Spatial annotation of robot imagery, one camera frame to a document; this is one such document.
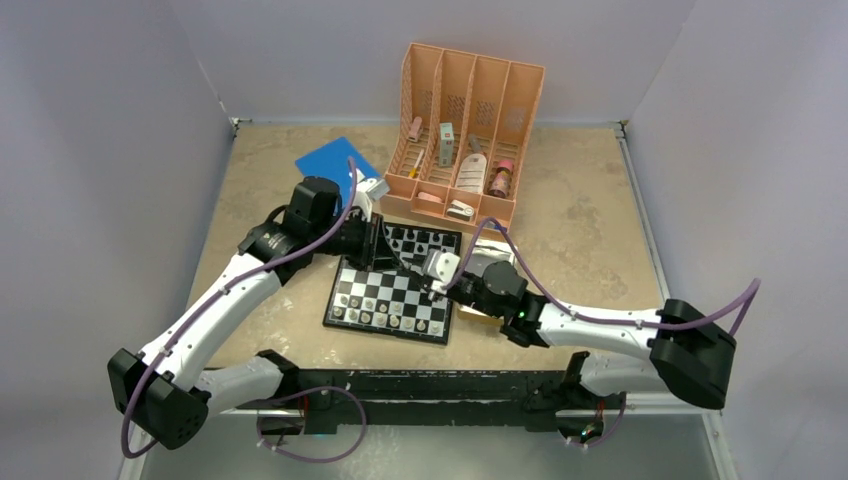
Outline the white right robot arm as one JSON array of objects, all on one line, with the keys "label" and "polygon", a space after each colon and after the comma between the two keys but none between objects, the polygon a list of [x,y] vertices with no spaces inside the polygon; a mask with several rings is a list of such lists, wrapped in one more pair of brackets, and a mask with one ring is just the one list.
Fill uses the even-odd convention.
[{"label": "white right robot arm", "polygon": [[573,406],[627,391],[636,380],[659,382],[696,407],[720,410],[726,404],[737,342],[685,301],[669,299],[646,310],[567,305],[531,292],[527,279],[507,261],[475,273],[461,270],[457,255],[440,252],[407,270],[431,298],[447,298],[500,320],[501,333],[519,346],[586,347],[633,360],[618,379],[587,369],[565,375],[561,392]]}]

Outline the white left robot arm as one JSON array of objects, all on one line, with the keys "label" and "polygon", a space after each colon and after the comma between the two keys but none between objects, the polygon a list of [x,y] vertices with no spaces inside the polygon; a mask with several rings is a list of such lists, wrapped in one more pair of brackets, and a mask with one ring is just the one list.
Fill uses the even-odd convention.
[{"label": "white left robot arm", "polygon": [[312,263],[337,256],[361,269],[393,270],[384,220],[374,204],[388,192],[380,177],[354,177],[341,190],[330,179],[309,176],[290,200],[252,227],[218,279],[165,332],[133,353],[118,350],[107,364],[116,408],[122,413],[121,449],[134,459],[137,427],[152,445],[184,446],[219,413],[266,401],[284,409],[316,393],[302,386],[299,368],[273,350],[218,370],[206,366],[239,325],[266,299]]}]

